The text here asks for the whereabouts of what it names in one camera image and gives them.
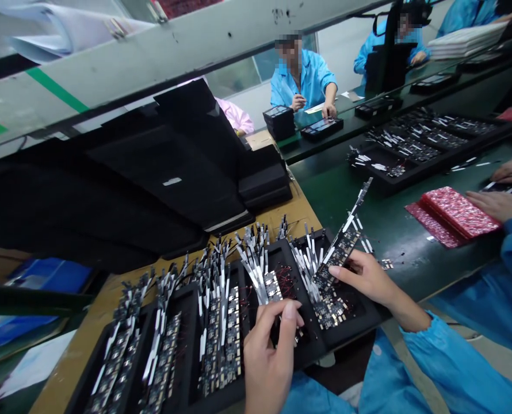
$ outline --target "green table surface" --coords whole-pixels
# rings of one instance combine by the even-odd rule
[[[290,166],[322,225],[335,232],[346,221],[347,210],[355,203],[363,179],[347,162],[339,162],[334,148]],[[371,185],[358,216],[378,259],[390,259],[389,276],[415,301],[424,300],[457,282],[487,262],[499,257],[503,232],[480,237],[471,244],[447,249],[429,241],[427,230],[406,210],[427,191],[451,186],[464,193],[480,190],[491,174],[512,159],[512,141],[479,156],[478,163],[449,175],[437,174],[391,197],[383,197]]]
[[[504,44],[506,49],[512,47],[512,39],[507,41]],[[473,85],[476,85],[488,78],[492,78],[493,76],[499,75],[507,71],[509,68],[512,68],[512,57],[508,57],[497,64],[494,64],[484,70],[477,73],[463,73],[461,78],[455,85],[448,86],[443,90],[436,92],[431,95],[416,95],[410,93],[410,88],[413,83],[417,80],[425,79],[433,74],[439,72],[451,73],[455,72],[457,68],[457,64],[459,64],[463,60],[469,59],[454,59],[449,61],[431,61],[426,65],[421,67],[418,70],[415,70],[408,76],[409,83],[404,85],[403,87],[389,92],[389,95],[399,96],[403,98],[403,105],[400,109],[391,111],[389,113],[383,114],[381,116],[376,116],[372,120],[363,120],[355,116],[355,107],[360,105],[363,102],[366,102],[370,99],[373,99],[372,96],[366,96],[365,99],[358,101],[356,103],[352,103],[349,99],[340,96],[337,99],[336,106],[339,110],[338,118],[344,121],[344,125],[342,130],[336,132],[329,137],[321,139],[319,141],[308,141],[303,139],[300,132],[297,132],[294,136],[277,142],[277,146],[281,151],[281,155],[285,159],[288,165],[294,164],[298,161],[301,161],[309,156],[317,154],[320,151],[324,151],[328,148],[331,148],[341,142],[349,140],[357,135],[360,135],[366,129],[370,127],[370,125],[381,124],[391,117],[408,112],[414,108],[423,105],[429,105],[433,102],[441,100],[443,98],[449,97],[461,90],[467,89]],[[356,90],[357,93],[362,94],[362,88],[358,88]],[[300,113],[295,117],[295,123],[298,127],[303,127],[306,125],[310,125],[314,122],[319,121],[322,118],[321,112],[317,112],[314,114],[305,114]]]

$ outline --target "light blue jacket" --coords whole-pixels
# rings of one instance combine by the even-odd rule
[[[500,17],[496,15],[496,4],[497,0],[484,0],[477,14],[479,0],[455,0],[444,16],[436,37],[446,36],[460,29],[492,23]]]
[[[429,302],[451,318],[512,349],[512,219],[501,258]]]
[[[377,33],[381,36],[375,36],[373,32],[369,35],[365,43],[360,49],[360,54],[354,61],[354,72],[360,75],[363,75],[364,78],[361,81],[362,85],[365,85],[367,82],[367,72],[365,70],[365,64],[367,63],[367,56],[373,52],[373,46],[383,45],[384,44],[384,32],[387,28],[387,21],[383,21],[382,23],[377,25]],[[402,40],[402,43],[417,43],[417,47],[411,50],[411,54],[409,59],[407,60],[407,64],[411,64],[412,59],[419,52],[425,52],[427,55],[426,60],[430,58],[430,51],[423,45],[423,29],[417,28],[412,30],[407,36]]]
[[[404,341],[452,414],[512,414],[512,382],[456,331],[432,315],[427,331]],[[388,338],[377,330],[358,407],[302,373],[293,376],[281,414],[432,414]]]
[[[272,106],[292,105],[292,98],[296,94],[306,99],[304,110],[313,108],[325,102],[325,88],[329,83],[337,84],[335,75],[327,67],[327,63],[317,53],[302,50],[302,73],[298,90],[286,63],[279,61],[278,67],[272,76]]]

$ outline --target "black box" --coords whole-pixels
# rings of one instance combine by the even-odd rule
[[[275,141],[282,141],[296,133],[295,112],[288,106],[275,106],[263,113],[269,133]]]
[[[322,119],[300,131],[302,137],[309,141],[319,141],[340,131],[344,126],[344,120],[338,118]]]
[[[384,97],[373,99],[369,102],[356,106],[357,117],[370,120],[371,118],[384,114],[390,110],[401,108],[403,101],[400,98]]]
[[[461,74],[439,73],[411,85],[410,92],[419,95],[430,95],[450,85],[455,85]]]

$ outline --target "worker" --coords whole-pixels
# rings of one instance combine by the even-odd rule
[[[512,161],[492,181],[512,184]],[[469,200],[503,223],[506,237],[498,260],[429,299],[462,325],[512,350],[512,194],[468,193]]]
[[[180,83],[177,87],[187,85],[192,81],[196,81],[198,79],[203,79],[204,82],[208,85],[208,80],[206,76],[199,76],[198,78],[193,78],[188,80],[187,82]],[[238,137],[245,136],[247,134],[254,132],[254,123],[248,113],[243,111],[233,102],[226,101],[224,99],[214,97],[218,105],[220,105],[221,110],[226,115],[227,120],[233,127],[233,130],[237,134]]]
[[[455,0],[437,37],[460,29],[512,20],[512,0]]]
[[[386,20],[377,25],[377,36],[375,33],[371,32],[361,47],[358,57],[354,61],[354,72],[364,76],[361,81],[362,85],[367,83],[367,70],[365,67],[367,57],[373,52],[373,46],[384,44],[386,28]],[[400,14],[396,41],[398,43],[417,43],[417,46],[411,50],[407,62],[408,65],[418,66],[430,58],[430,51],[423,45],[423,29],[421,27],[415,27],[412,24],[411,15],[409,13]]]
[[[511,381],[446,323],[416,304],[372,255],[354,250],[350,259],[358,274],[335,266],[329,272],[390,310],[413,358],[451,413],[512,414]],[[356,408],[304,374],[293,376],[296,328],[304,324],[300,307],[297,301],[282,300],[258,308],[256,325],[244,340],[245,414],[432,413],[381,329]],[[270,330],[277,316],[279,341],[273,349]]]
[[[300,36],[276,42],[280,61],[272,76],[272,106],[290,106],[295,112],[324,104],[323,118],[336,118],[337,79],[323,58],[302,49]]]

